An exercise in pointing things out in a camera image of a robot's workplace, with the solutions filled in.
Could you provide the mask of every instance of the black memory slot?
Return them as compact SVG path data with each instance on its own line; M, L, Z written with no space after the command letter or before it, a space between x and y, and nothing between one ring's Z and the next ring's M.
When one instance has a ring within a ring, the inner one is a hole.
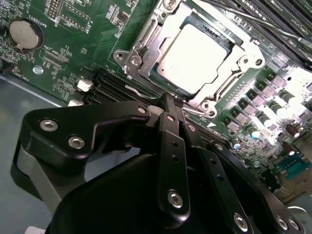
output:
M287 17L285 17L282 14L282 12L280 10L278 10L274 4L272 4L271 0L263 0L263 2L270 9L272 9L276 14L278 14L279 17L281 19L283 19L283 21L289 27L291 27L293 30L295 30L297 34L299 34L302 37L306 37L306 35L300 30L300 28L298 26L296 26L295 24L293 24L291 19L288 19ZM289 3L287 0L283 0L283 1L277 0L275 3L283 6L284 11L289 11L293 15L293 19L296 19L298 21L298 23L300 23L303 27L305 27L307 30L309 30L310 33L312 32L311 23L309 22L309 20L298 9L296 9L291 3Z
M312 21L312 14L304 8L297 0L290 0L290 2L309 20Z
M248 6L241 4L239 0L226 1L226 3L237 10L244 10L246 13L254 15L253 10L251 10ZM308 71L312 71L312 66L309 64L309 61L307 61L307 59L304 58L304 56L301 53L299 53L295 48L293 48L288 43L288 41L285 40L284 37L277 34L276 32L273 32L265 27L260 26L259 24L251 20L249 20L248 23L260 34L262 34L269 41L275 44L281 50L281 52L287 55L291 60L293 60L302 68Z

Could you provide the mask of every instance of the green circuit board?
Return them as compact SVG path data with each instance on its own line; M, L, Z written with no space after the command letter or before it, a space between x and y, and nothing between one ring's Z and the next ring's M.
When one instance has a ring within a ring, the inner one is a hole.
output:
M0 36L0 57L16 64L14 74L68 102L82 67L109 67L123 77L112 59L116 49L129 50L153 9L153 0L14 0L0 1L0 25L29 18L40 25L44 45L27 54ZM125 22L116 21L125 13ZM44 72L36 76L32 69Z
M196 7L192 1L187 2ZM113 59L115 50L131 49L155 3L155 0L0 0L0 26L9 28L15 19L31 19L40 26L44 34L43 45L28 53L21 53L12 46L8 32L0 35L0 58L15 65L14 75L65 102L77 98L77 81L84 67L93 71L105 68L115 74L116 79L129 83L145 94L158 97L159 94L127 79ZM196 10L208 17L200 8ZM228 18L235 23L238 21L234 15L228 15ZM240 19L237 24L261 42L260 49L266 65L260 70L249 69L239 79L217 103L218 115L215 118L200 117L187 112L185 115L188 121L213 135L229 141L233 138L239 139L245 147L236 153L254 174L259 176L267 168L271 168L277 175L285 170L285 167L280 167L280 163L287 159L281 147L282 142L293 145L295 141L293 137L283 133L285 126L301 124L304 131L310 131L312 116L304 106L292 109L276 96L268 97L266 101L280 102L292 114L275 119L274 130L261 128L256 117L251 117L251 121L242 124L239 131L232 131L225 125L224 120L231 116L233 109L238 107L239 100L245 98L250 89L256 89L259 82L268 82L269 77L285 75L297 68L291 59L244 19ZM35 65L43 69L41 75L34 74ZM285 89L301 102L312 99L311 92L307 89L312 83L312 76L304 76L300 82L290 78L287 83ZM180 94L171 84L163 85ZM260 111L266 112L266 108L268 107L261 107ZM307 113L309 117L302 120L300 116L303 113ZM246 131L251 123L259 125L261 137L258 139L253 139Z

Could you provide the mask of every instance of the black plastic part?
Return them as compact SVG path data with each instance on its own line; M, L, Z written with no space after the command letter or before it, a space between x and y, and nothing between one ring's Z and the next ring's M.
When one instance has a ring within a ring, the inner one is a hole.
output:
M248 216L252 216L259 230L266 233L305 234L305 229L299 220L258 180L226 147L222 150L216 147L217 141L212 141L208 149L215 152L233 186L235 192ZM281 217L288 225L285 232L277 221ZM289 218L294 220L300 230L297 231L289 223Z
M57 122L58 129L42 130L39 123L44 119ZM98 131L126 123L144 124L149 119L147 108L136 101L35 110L24 117L19 139L34 157L63 173L78 173L93 153ZM72 136L81 137L85 146L70 147L68 139Z

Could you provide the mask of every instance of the ram slot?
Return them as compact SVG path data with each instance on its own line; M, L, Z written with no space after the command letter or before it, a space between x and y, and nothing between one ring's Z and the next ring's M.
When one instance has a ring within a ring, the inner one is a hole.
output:
M311 22L291 3L285 0L283 2L275 0L273 3L271 0L263 0L263 2L300 36L312 39Z
M255 11L258 11L258 12L261 12L268 19L271 18L254 4L251 4L253 6L253 10L252 10L247 5L242 4L240 0L233 0L232 2L229 2L229 1L220 1L220 2L222 2L223 4L230 5L231 7L237 10L243 9L246 13L249 13L256 17L257 15ZM251 20L247 20L247 21L254 29L256 29L259 33L265 36L269 41L275 44L280 49L280 51L283 52L285 55L287 55L291 60L293 60L302 68L308 71L312 71L312 63L307 59L307 55L304 55L302 52L298 51L297 49L298 45L296 43L294 42L290 43L290 40L286 40L285 37L277 34L276 32L272 30L262 27L259 24ZM270 23L274 24L275 26L278 26L278 24L276 22L273 22L272 20L270 21Z

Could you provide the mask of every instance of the chip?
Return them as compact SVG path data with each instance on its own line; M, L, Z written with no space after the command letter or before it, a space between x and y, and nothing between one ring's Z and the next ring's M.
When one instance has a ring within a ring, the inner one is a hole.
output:
M312 92L312 83L307 86L307 89Z
M275 84L277 87L285 87L287 85L287 82L278 75L273 79L271 79L271 82Z
M307 113L303 113L302 115L299 116L299 118L303 121L307 120L309 118L309 115Z
M257 112L257 109L247 101L242 101L239 106L249 115L254 115Z
M237 131L240 128L240 125L238 123L235 123L233 120L230 118L227 118L225 120L225 125L232 131Z
M266 100L259 94L257 94L254 90L250 90L247 93L247 96L250 98L251 101L253 101L258 106L266 104Z
M258 86L258 89L268 97L273 97L273 96L276 96L277 94L273 88L271 88L265 83L260 84Z
M270 152L270 151L271 151L271 149L272 149L272 147L271 147L271 146L266 145L266 146L262 149L262 151L267 153L267 152Z
M272 126L269 128L269 130L270 131L274 131L274 130L276 130L277 129L277 126L276 125L274 125L274 124L272 124Z

